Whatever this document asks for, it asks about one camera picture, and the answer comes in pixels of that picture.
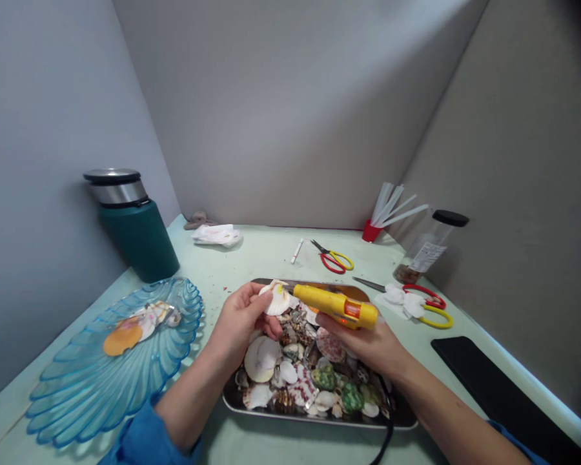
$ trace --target hand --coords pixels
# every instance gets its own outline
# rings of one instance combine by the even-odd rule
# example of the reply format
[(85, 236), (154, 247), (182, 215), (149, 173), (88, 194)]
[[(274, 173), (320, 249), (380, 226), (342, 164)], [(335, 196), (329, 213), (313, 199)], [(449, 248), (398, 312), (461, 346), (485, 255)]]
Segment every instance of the hand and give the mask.
[(229, 369), (235, 370), (241, 364), (255, 329), (262, 329), (273, 340), (278, 340), (282, 334), (278, 319), (263, 314), (273, 298), (270, 292), (258, 295), (263, 287), (263, 284), (251, 282), (244, 284), (221, 308), (207, 347), (215, 350)]
[(394, 378), (413, 360), (383, 318), (379, 317), (372, 331), (346, 328), (325, 313), (316, 315), (316, 322), (355, 352), (362, 362), (389, 378)]

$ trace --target stainless steel cap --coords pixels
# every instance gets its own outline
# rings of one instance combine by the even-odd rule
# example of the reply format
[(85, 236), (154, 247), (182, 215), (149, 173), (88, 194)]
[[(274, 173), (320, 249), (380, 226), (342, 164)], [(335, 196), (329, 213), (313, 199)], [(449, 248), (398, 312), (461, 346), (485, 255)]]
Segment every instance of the stainless steel cap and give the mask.
[(147, 199), (140, 173), (127, 168), (94, 169), (84, 173), (90, 191), (99, 203), (117, 205)]

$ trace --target blue glass dish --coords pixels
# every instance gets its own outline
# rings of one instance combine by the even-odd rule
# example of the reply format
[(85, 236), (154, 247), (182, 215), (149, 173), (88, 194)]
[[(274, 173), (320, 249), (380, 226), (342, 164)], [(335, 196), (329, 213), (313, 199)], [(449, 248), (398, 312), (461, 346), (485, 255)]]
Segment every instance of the blue glass dish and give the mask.
[[(121, 356), (107, 356), (103, 342), (116, 323), (157, 300), (181, 311), (179, 325), (161, 324)], [(190, 280), (169, 278), (144, 286), (103, 311), (42, 372), (30, 394), (28, 434), (36, 434), (39, 444), (51, 442), (62, 448), (116, 428), (178, 371), (196, 338), (202, 307), (198, 288)]]

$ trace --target red and yellow scissors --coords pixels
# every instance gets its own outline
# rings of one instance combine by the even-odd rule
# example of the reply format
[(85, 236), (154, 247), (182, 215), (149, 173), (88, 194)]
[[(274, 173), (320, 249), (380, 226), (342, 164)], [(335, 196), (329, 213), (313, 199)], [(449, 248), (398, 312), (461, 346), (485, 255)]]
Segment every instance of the red and yellow scissors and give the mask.
[[(327, 268), (329, 271), (333, 271), (337, 274), (344, 274), (347, 272), (347, 270), (352, 270), (355, 268), (355, 265), (351, 259), (346, 255), (343, 255), (339, 252), (328, 251), (326, 248), (321, 247), (321, 245), (315, 240), (310, 239), (310, 242), (312, 242), (320, 251), (319, 255), (321, 256), (321, 261), (323, 262), (323, 265), (325, 265), (325, 268)], [(349, 263), (349, 266), (346, 266), (344, 263), (342, 263), (340, 258), (346, 260)]]

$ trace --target red cup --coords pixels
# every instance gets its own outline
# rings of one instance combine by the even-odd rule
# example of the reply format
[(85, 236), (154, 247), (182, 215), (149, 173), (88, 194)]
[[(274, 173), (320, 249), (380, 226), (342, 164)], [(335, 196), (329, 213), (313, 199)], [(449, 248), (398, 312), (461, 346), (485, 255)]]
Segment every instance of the red cup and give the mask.
[(363, 228), (362, 239), (364, 239), (366, 242), (374, 242), (376, 241), (377, 237), (379, 237), (379, 234), (381, 234), (381, 231), (383, 231), (383, 228), (375, 228), (372, 226), (370, 224), (369, 218), (366, 220), (366, 226)]

